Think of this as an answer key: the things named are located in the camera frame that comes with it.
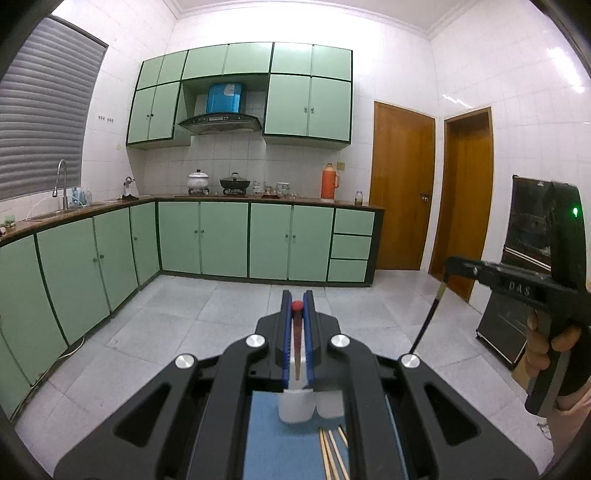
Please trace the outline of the right hand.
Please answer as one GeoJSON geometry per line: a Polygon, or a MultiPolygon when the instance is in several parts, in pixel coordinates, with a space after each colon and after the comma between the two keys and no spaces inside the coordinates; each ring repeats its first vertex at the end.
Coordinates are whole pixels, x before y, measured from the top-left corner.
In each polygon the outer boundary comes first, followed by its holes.
{"type": "Polygon", "coordinates": [[[536,378],[540,372],[550,367],[550,352],[570,351],[581,337],[578,327],[569,327],[553,340],[543,334],[540,329],[540,318],[534,310],[527,320],[527,341],[525,352],[525,369],[530,378],[536,378]]]}

